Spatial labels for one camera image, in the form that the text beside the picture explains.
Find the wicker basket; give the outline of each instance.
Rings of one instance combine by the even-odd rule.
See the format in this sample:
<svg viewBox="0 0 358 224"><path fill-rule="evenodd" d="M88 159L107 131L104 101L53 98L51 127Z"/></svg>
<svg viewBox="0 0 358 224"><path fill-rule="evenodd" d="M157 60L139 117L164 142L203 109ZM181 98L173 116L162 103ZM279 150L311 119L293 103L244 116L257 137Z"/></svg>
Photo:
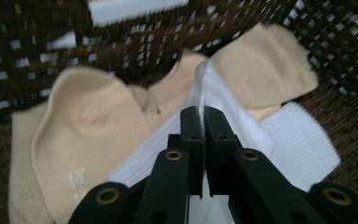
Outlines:
<svg viewBox="0 0 358 224"><path fill-rule="evenodd" d="M92 27L85 0L0 0L0 223L8 223L10 113L46 100L62 69L84 64L147 87L182 48L212 55L259 21L285 25L309 50L320 86L296 101L324 126L342 159L326 180L358 193L358 1L190 1ZM52 49L67 32L76 34L76 46Z"/></svg>

